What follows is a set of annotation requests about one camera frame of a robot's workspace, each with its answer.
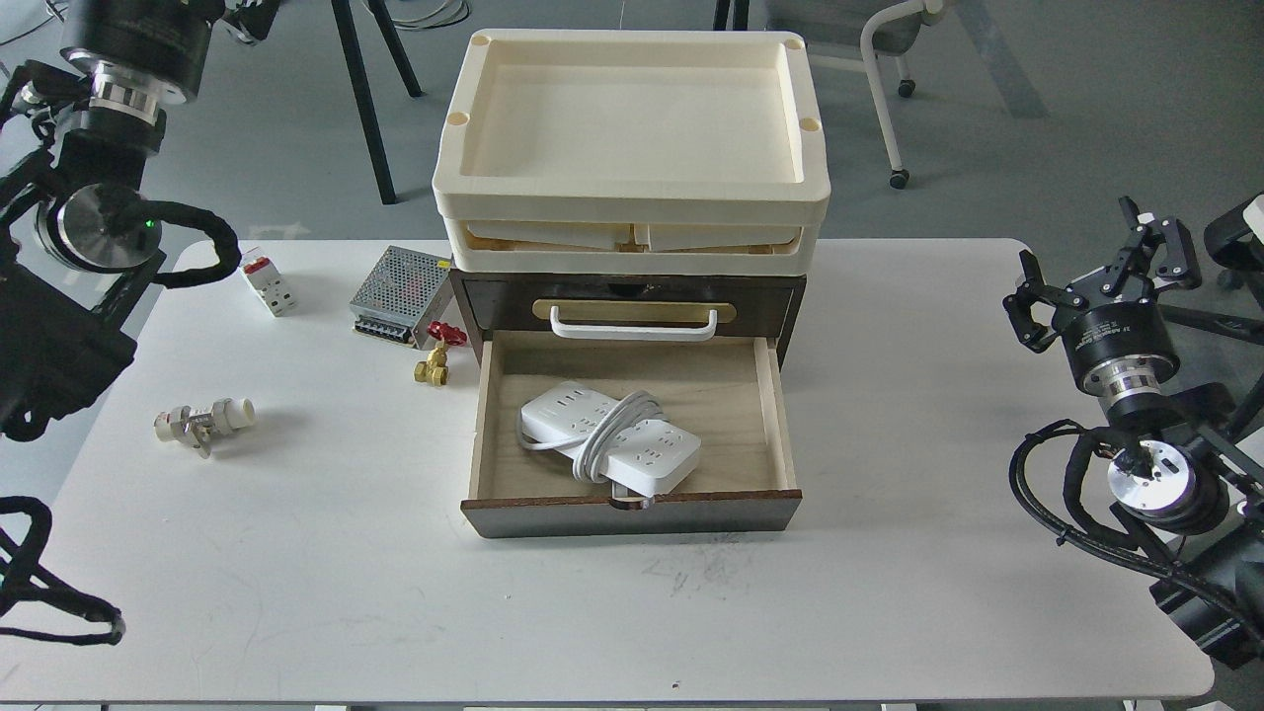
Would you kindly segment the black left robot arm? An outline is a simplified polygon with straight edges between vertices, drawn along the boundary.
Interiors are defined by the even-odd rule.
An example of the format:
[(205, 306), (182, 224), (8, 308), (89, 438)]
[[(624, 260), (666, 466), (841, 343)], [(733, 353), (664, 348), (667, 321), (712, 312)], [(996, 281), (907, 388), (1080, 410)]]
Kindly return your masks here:
[[(27, 59), (11, 73), (3, 118), (27, 118), (39, 144), (3, 178), (3, 436), (35, 440), (99, 400), (131, 364), (137, 345), (123, 323), (148, 286), (202, 286), (238, 269), (226, 221), (147, 199), (140, 185), (163, 140), (164, 105), (198, 94), (215, 23), (257, 43), (278, 8), (72, 1), (59, 51), (70, 70)], [(20, 264), (9, 229), (29, 211), (56, 261), (112, 276), (99, 304), (85, 307)]]

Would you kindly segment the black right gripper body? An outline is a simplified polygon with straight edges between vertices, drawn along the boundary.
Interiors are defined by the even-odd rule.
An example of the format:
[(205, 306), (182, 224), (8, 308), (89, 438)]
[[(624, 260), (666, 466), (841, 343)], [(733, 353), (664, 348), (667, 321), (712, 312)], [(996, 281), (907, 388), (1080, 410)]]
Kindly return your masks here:
[(1091, 396), (1117, 400), (1126, 391), (1119, 377), (1133, 369), (1143, 387), (1155, 390), (1181, 364), (1157, 307), (1159, 288), (1149, 278), (1126, 278), (1109, 294), (1103, 286), (1103, 278), (1069, 283), (1055, 309), (1055, 331), (1074, 385)]

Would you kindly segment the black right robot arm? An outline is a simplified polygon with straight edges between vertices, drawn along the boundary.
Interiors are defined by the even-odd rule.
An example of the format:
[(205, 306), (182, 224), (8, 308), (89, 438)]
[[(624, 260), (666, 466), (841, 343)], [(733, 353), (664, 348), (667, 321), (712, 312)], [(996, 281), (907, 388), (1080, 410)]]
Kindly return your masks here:
[(1196, 288), (1188, 229), (1120, 199), (1130, 234), (1112, 262), (1062, 287), (1023, 252), (1024, 278), (1004, 301), (1018, 342), (1060, 343), (1079, 392), (1100, 401), (1105, 428), (1071, 420), (1025, 436), (1007, 464), (1018, 504), (1101, 560), (1152, 577), (1152, 598), (1201, 649), (1237, 668), (1261, 657), (1261, 467), (1237, 449), (1261, 410), (1261, 386), (1241, 404), (1218, 382), (1165, 395), (1181, 359), (1177, 324), (1261, 343), (1261, 323), (1159, 302)]

